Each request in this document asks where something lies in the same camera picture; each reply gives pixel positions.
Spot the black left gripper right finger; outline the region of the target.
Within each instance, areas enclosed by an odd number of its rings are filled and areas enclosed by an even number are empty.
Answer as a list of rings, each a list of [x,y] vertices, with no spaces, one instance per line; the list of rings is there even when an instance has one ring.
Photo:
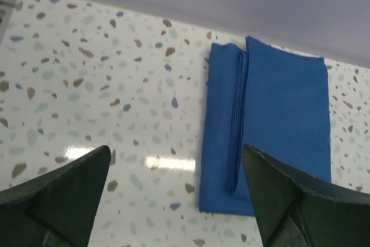
[[[264,246],[369,246],[369,194],[243,147],[243,166]]]

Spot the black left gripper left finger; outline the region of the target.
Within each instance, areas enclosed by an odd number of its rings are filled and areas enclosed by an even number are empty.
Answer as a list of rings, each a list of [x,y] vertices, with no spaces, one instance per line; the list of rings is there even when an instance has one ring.
[[[1,246],[87,246],[110,167],[102,145],[1,191]]]

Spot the blue surgical drape cloth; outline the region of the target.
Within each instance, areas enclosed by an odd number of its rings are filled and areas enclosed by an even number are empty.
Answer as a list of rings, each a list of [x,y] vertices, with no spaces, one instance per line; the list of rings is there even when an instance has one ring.
[[[199,210],[253,216],[242,150],[331,180],[330,102],[321,57],[247,37],[246,50],[213,43],[208,58]]]

